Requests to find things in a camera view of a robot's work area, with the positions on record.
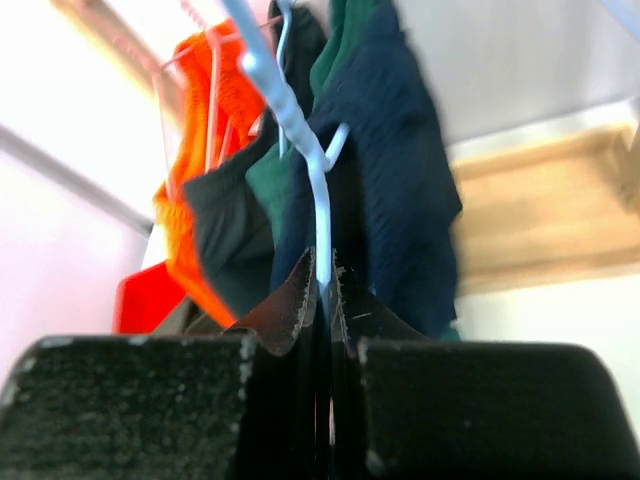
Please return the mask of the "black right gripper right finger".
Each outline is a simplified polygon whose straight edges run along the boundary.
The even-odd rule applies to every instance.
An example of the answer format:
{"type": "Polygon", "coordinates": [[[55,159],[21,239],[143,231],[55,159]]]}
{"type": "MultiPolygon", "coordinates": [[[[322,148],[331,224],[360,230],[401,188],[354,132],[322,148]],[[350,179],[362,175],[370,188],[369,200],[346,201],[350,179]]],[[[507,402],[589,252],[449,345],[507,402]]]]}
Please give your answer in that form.
{"type": "Polygon", "coordinates": [[[341,258],[331,283],[341,479],[635,479],[613,380],[568,344],[446,342],[394,315],[341,258]]]}

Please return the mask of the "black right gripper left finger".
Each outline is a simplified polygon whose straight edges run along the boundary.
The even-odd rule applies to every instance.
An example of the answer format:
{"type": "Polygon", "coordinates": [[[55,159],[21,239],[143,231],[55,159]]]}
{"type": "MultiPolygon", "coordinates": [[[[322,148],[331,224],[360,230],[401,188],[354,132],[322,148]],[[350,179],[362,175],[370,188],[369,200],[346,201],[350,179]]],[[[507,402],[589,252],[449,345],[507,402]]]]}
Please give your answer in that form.
{"type": "Polygon", "coordinates": [[[1,394],[5,479],[314,479],[315,254],[214,336],[50,336],[1,394]]]}

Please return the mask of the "olive green shorts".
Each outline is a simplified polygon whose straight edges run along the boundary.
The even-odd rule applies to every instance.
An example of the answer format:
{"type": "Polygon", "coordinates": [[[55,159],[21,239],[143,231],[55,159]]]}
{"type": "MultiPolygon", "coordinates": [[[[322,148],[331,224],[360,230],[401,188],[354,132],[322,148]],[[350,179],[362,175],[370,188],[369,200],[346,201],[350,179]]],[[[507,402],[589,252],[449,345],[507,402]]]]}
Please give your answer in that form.
{"type": "Polygon", "coordinates": [[[159,336],[217,336],[223,332],[214,318],[202,310],[191,298],[182,301],[151,332],[159,336]]]}

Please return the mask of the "navy blue shorts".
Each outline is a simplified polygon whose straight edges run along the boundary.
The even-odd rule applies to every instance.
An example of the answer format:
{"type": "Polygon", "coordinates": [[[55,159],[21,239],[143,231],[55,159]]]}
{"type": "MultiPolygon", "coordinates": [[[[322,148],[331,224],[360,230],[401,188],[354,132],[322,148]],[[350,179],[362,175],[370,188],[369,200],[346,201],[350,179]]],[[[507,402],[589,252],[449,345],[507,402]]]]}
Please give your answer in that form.
{"type": "Polygon", "coordinates": [[[309,123],[347,141],[326,180],[332,245],[395,315],[452,339],[461,212],[434,101],[390,1],[344,1],[340,43],[309,123]]]}

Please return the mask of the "teal green shorts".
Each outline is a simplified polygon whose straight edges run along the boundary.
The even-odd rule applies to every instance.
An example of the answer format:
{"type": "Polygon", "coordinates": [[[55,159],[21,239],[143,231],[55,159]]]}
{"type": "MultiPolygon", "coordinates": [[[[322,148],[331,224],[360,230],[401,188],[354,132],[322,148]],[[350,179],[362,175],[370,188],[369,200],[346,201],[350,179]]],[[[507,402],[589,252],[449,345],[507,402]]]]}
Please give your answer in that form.
{"type": "Polygon", "coordinates": [[[271,225],[274,241],[278,241],[282,231],[284,211],[289,198],[289,170],[291,159],[298,156],[302,162],[302,178],[311,184],[315,177],[322,175],[322,166],[327,157],[322,152],[320,142],[312,133],[308,118],[314,102],[329,84],[332,75],[346,60],[346,56],[362,39],[368,19],[376,3],[374,1],[331,1],[328,40],[322,50],[311,56],[313,63],[305,71],[300,84],[310,89],[304,97],[301,90],[295,90],[291,82],[285,89],[290,100],[276,106],[275,116],[284,128],[282,137],[292,142],[289,147],[272,147],[245,174],[249,187],[259,205],[263,208],[271,225]],[[291,99],[297,98],[294,106],[291,99]]]}

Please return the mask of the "blue hanger of navy shorts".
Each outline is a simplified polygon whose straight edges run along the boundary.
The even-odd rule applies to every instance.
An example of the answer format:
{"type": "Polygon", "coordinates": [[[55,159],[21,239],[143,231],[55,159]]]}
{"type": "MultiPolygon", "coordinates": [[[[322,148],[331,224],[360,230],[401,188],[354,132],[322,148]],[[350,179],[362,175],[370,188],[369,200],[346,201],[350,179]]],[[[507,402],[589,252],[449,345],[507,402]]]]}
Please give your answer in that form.
{"type": "Polygon", "coordinates": [[[341,124],[329,148],[324,150],[304,118],[293,90],[286,81],[282,82],[276,59],[248,4],[245,1],[228,0],[224,5],[247,47],[247,52],[241,58],[242,68],[275,117],[275,108],[278,105],[283,107],[280,123],[287,139],[306,161],[315,209],[316,279],[319,291],[325,294],[332,278],[331,209],[325,173],[336,163],[349,127],[341,124]]]}

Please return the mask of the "blue hanger of teal shorts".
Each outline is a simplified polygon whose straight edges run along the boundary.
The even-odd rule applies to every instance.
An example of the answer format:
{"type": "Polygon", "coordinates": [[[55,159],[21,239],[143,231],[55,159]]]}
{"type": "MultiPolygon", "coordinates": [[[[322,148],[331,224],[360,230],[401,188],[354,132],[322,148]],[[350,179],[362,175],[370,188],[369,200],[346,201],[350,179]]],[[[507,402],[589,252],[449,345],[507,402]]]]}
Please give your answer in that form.
{"type": "MultiPolygon", "coordinates": [[[[285,82],[285,52],[288,43],[289,34],[292,27],[293,22],[293,6],[295,5],[295,0],[277,0],[276,1],[278,8],[281,12],[282,19],[282,30],[279,36],[277,48],[276,48],[276,61],[280,70],[280,77],[282,82],[285,82]]],[[[280,115],[283,110],[281,105],[278,105],[275,108],[275,115],[278,122],[278,148],[279,148],[279,158],[282,159],[286,150],[288,148],[288,140],[284,131],[284,127],[280,123],[280,115]]]]}

